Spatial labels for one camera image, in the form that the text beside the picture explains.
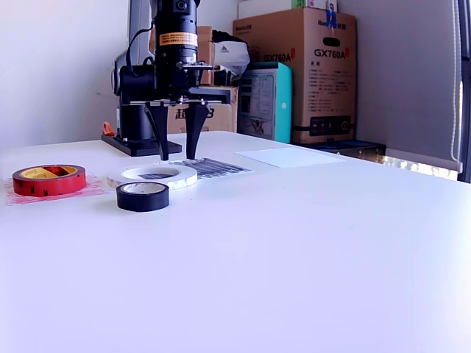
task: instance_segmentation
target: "black cable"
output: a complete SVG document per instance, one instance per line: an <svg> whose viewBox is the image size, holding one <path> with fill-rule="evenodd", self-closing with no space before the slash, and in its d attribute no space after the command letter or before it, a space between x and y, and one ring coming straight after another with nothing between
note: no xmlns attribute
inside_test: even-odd
<svg viewBox="0 0 471 353"><path fill-rule="evenodd" d="M131 62L131 46L132 46L132 44L134 43L134 40L135 40L138 36L142 35L143 33L152 31L153 28L154 28L154 21L151 22L149 29L141 29L140 31L138 31L138 32L135 34L134 38L131 40L130 46L128 46L128 48L127 48L127 52L126 52L126 66L127 66L127 70L128 70L134 77L138 77L138 75L134 72L134 69L132 68L132 62Z"/></svg>
<svg viewBox="0 0 471 353"><path fill-rule="evenodd" d="M158 140L159 134L157 131L157 125L155 125L154 117L150 111L150 103L147 102L144 106L144 112L146 113L146 117L149 119L150 126L152 127L152 131L154 132L155 139Z"/></svg>

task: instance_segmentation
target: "cardboard box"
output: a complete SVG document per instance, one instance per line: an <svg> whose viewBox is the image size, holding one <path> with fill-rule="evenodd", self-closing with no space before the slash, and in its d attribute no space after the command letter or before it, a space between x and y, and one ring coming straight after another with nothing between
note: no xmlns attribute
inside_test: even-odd
<svg viewBox="0 0 471 353"><path fill-rule="evenodd" d="M151 31L149 50L151 53L155 50L155 29ZM198 27L198 61L204 61L207 64L214 65L216 50L213 43L213 27ZM214 71L206 71L201 80L202 85L214 85Z"/></svg>
<svg viewBox="0 0 471 353"><path fill-rule="evenodd" d="M325 11L308 8L234 22L234 35L249 44L254 62L293 69L291 142L355 137L356 20L337 16L337 29L327 28Z"/></svg>
<svg viewBox="0 0 471 353"><path fill-rule="evenodd" d="M214 65L216 48L213 42L198 40L198 61L204 61L207 64ZM205 71L201 79L202 85L214 85L214 71Z"/></svg>
<svg viewBox="0 0 471 353"><path fill-rule="evenodd" d="M246 0L238 4L238 19L297 9L298 7L312 7L321 10L332 7L337 12L337 0Z"/></svg>
<svg viewBox="0 0 471 353"><path fill-rule="evenodd" d="M213 27L198 26L198 41L212 42L213 41Z"/></svg>
<svg viewBox="0 0 471 353"><path fill-rule="evenodd" d="M202 131L229 131L237 132L237 87L206 87L212 89L230 90L231 104L213 104L211 112L206 119ZM169 134L180 134L186 132L185 111L187 105L169 108L168 131Z"/></svg>

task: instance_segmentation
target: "tape roll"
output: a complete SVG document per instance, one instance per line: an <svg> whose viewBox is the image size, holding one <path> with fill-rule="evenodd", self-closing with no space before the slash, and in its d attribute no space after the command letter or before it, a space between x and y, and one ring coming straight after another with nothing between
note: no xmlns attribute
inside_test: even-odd
<svg viewBox="0 0 471 353"><path fill-rule="evenodd" d="M13 174L13 190L22 196L66 195L86 185L85 169L78 165L40 165Z"/></svg>
<svg viewBox="0 0 471 353"><path fill-rule="evenodd" d="M196 169L162 163L135 165L108 176L108 185L112 188L132 182L156 182L167 185L170 190L176 190L194 185L197 181L198 172Z"/></svg>
<svg viewBox="0 0 471 353"><path fill-rule="evenodd" d="M156 182L133 182L116 189L118 207L133 212L162 210L170 205L170 188Z"/></svg>

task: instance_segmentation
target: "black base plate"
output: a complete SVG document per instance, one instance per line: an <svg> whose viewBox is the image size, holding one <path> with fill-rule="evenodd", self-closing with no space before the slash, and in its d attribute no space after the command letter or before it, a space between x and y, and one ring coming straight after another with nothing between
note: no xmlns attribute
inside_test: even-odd
<svg viewBox="0 0 471 353"><path fill-rule="evenodd" d="M124 142L113 136L102 135L102 140L131 157L157 156L160 154L159 145L154 141ZM182 146L169 141L169 153L180 153Z"/></svg>

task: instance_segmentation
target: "sticker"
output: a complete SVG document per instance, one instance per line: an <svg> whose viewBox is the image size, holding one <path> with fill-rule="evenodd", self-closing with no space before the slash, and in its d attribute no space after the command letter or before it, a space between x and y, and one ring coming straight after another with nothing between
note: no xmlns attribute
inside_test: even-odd
<svg viewBox="0 0 471 353"><path fill-rule="evenodd" d="M198 36L194 33L174 32L160 36L161 46L198 46Z"/></svg>

